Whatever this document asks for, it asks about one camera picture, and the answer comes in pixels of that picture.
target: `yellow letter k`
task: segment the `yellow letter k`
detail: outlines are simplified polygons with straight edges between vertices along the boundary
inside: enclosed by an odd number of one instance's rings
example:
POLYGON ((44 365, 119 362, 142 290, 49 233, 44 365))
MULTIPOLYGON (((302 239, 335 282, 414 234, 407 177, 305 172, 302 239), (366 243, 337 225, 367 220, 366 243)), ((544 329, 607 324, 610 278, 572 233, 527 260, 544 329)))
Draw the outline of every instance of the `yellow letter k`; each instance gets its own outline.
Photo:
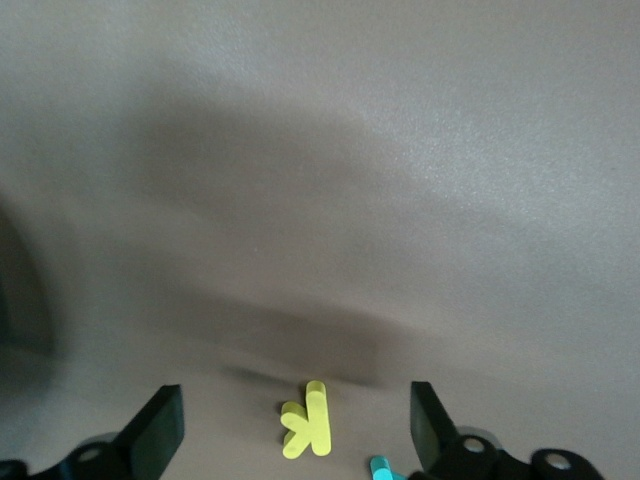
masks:
POLYGON ((328 455, 331 451, 331 430, 329 428, 329 408, 327 389, 324 383, 314 380, 307 384, 307 408, 296 402, 282 406, 280 423, 290 430, 284 437, 282 454, 298 458, 311 444, 313 453, 328 455))

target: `screw hole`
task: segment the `screw hole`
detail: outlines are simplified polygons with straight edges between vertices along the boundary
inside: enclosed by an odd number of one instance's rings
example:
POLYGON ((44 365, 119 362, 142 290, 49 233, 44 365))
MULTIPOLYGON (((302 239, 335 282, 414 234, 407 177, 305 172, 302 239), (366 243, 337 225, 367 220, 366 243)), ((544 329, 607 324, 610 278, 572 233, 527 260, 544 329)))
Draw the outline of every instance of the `screw hole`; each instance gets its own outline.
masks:
POLYGON ((98 455, 100 455, 100 449, 98 447, 90 448, 89 450, 85 450, 78 456, 78 462, 88 462, 96 458, 98 455))
POLYGON ((571 468, 569 460, 559 453, 550 453, 544 459, 549 465, 558 470, 569 470, 571 468))
POLYGON ((463 445, 464 448, 469 450, 471 453, 480 453, 484 451, 484 444, 477 438, 467 438, 463 445))

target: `dark object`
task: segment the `dark object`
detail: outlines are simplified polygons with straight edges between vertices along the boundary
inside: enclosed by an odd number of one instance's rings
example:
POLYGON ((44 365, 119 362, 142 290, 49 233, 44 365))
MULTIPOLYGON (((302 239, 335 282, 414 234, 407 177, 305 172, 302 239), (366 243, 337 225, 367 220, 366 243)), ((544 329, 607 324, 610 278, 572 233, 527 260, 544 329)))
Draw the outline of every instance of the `dark object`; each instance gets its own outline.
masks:
POLYGON ((182 391, 164 386, 112 442, 94 442, 35 475, 17 460, 0 461, 0 480, 158 480, 184 437, 182 391))
POLYGON ((573 452, 538 450, 528 465, 476 435, 460 435, 428 382, 411 384, 411 436, 424 472, 409 480, 604 480, 573 452))

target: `black plastic part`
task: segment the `black plastic part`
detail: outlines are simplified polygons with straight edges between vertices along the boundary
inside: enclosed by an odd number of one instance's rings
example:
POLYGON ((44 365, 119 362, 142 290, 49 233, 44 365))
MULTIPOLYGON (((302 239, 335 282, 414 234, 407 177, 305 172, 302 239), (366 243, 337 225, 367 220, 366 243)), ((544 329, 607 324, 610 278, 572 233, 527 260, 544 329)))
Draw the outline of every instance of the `black plastic part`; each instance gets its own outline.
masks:
POLYGON ((431 384, 412 382, 411 438, 425 472, 458 437, 458 430, 431 384))
POLYGON ((604 480, 567 450, 538 450, 528 465, 485 438, 459 435, 428 382, 411 384, 411 436, 424 471, 409 480, 604 480))
POLYGON ((113 442, 94 442, 27 475, 21 461, 0 462, 0 480, 158 480, 184 438, 182 391, 164 386, 113 442))

